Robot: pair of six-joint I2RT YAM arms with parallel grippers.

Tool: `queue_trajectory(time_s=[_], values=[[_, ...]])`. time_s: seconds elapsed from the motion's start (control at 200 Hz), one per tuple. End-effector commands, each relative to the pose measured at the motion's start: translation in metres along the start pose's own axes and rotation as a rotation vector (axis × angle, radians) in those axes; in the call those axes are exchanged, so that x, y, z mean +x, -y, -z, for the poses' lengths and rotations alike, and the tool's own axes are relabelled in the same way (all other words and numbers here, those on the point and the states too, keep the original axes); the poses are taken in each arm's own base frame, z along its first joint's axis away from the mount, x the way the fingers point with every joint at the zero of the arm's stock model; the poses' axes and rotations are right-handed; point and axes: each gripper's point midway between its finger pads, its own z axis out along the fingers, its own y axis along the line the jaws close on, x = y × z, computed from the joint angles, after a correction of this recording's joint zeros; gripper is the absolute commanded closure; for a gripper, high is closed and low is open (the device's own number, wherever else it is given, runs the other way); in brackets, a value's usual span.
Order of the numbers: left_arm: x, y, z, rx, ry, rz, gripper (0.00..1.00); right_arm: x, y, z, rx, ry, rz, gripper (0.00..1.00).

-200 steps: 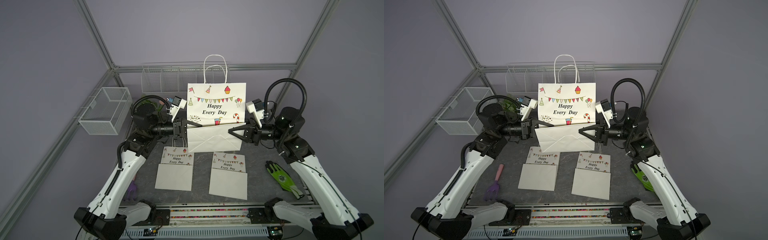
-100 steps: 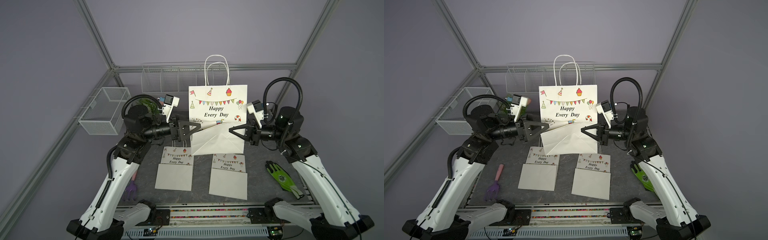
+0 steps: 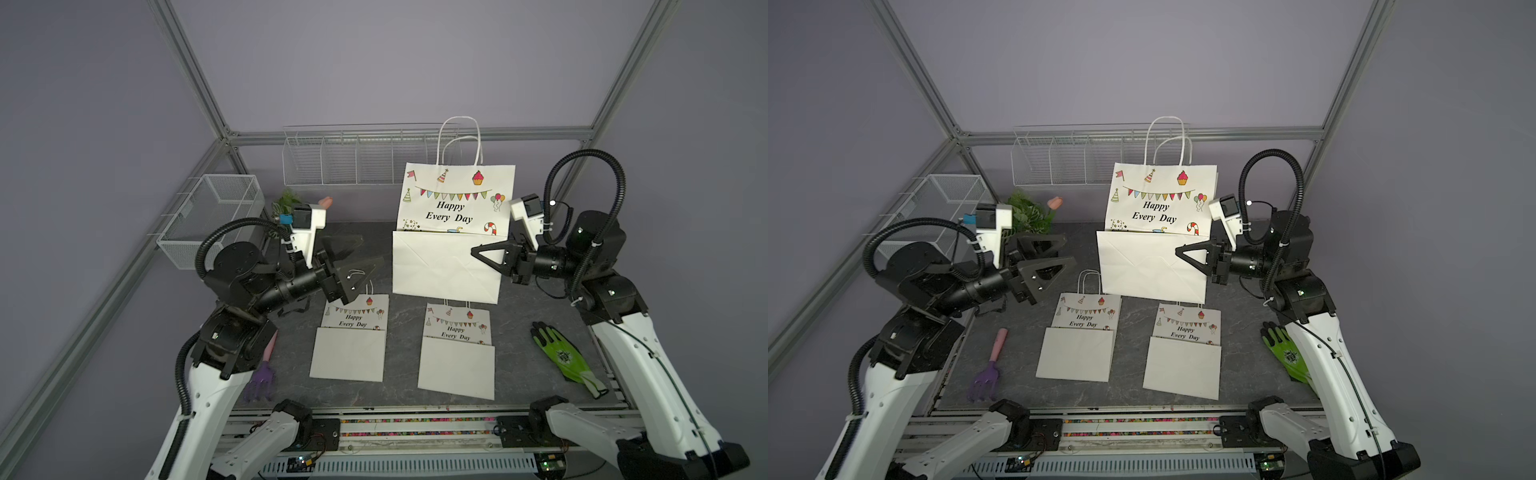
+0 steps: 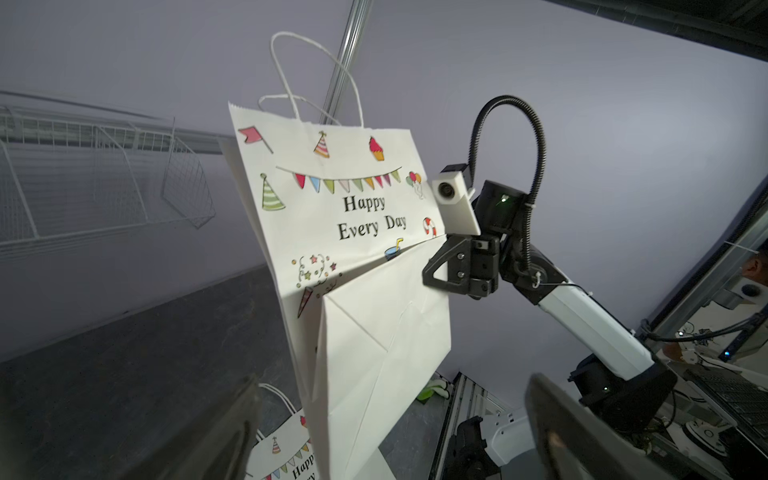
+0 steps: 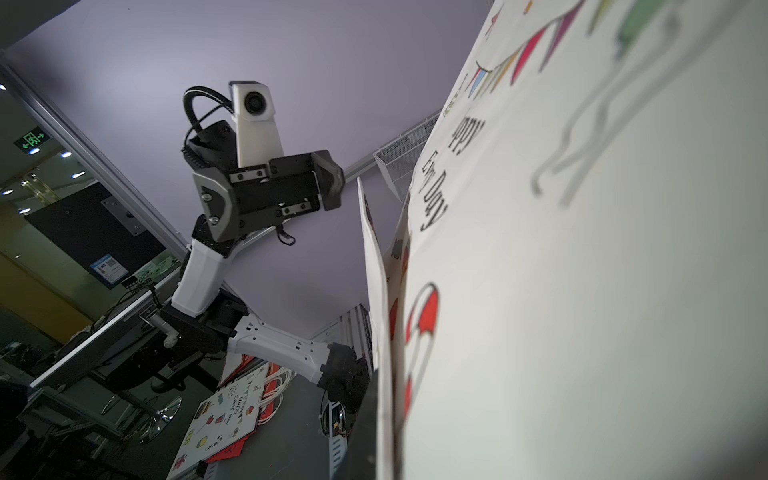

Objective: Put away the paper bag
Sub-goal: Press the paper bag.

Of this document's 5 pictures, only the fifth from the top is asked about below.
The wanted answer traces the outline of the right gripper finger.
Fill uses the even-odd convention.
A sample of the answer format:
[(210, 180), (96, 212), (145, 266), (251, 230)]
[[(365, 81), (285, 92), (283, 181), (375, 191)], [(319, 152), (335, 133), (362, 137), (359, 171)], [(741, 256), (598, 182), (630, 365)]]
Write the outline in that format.
[(346, 453), (332, 477), (333, 480), (377, 479), (379, 404), (379, 370), (375, 370), (347, 442)]

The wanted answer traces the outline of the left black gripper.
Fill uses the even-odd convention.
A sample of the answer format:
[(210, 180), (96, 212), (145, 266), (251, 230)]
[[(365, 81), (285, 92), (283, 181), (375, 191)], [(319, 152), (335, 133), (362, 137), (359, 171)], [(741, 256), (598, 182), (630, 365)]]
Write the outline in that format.
[(217, 242), (242, 240), (242, 231), (341, 206), (343, 169), (328, 150), (281, 157), (228, 174), (216, 167), (192, 174), (209, 229)]

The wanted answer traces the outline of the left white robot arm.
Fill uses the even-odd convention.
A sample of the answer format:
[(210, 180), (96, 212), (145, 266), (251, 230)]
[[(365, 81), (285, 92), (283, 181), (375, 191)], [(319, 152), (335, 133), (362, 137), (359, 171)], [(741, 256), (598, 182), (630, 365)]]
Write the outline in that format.
[(349, 346), (292, 335), (259, 319), (223, 286), (246, 237), (274, 228), (287, 246), (287, 220), (341, 205), (343, 170), (326, 150), (229, 169), (182, 150), (204, 209), (195, 224), (180, 282), (160, 316), (182, 345), (202, 353), (249, 355), (286, 367), (326, 391), (349, 411), (360, 408), (368, 362)]

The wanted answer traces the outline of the white paper bag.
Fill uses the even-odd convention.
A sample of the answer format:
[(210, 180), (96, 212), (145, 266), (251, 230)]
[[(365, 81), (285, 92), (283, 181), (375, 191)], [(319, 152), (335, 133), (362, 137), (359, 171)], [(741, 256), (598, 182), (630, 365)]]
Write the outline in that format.
[(168, 472), (182, 479), (239, 455), (245, 440), (277, 413), (296, 373), (255, 357), (227, 354), (217, 390), (197, 409)]
[(367, 250), (361, 479), (767, 475), (767, 5), (493, 1)]

